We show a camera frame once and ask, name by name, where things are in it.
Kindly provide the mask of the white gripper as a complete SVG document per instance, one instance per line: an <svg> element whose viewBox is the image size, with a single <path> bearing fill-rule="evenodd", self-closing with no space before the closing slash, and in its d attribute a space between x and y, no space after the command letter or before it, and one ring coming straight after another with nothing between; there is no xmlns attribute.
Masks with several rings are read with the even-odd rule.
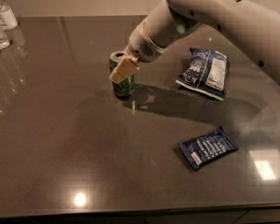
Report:
<svg viewBox="0 0 280 224"><path fill-rule="evenodd" d="M140 70L138 61L154 62L167 48L160 47L152 40L146 28L146 20L143 20L131 33L125 50L132 56L121 58L109 76L109 79L117 84Z"/></svg>

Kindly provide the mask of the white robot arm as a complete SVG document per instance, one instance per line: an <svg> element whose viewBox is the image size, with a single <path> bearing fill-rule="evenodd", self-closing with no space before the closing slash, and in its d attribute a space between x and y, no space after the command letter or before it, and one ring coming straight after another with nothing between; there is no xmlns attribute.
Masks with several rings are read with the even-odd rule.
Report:
<svg viewBox="0 0 280 224"><path fill-rule="evenodd" d="M280 86L280 14L249 0L162 0L133 30L110 79L120 83L202 24L219 31Z"/></svg>

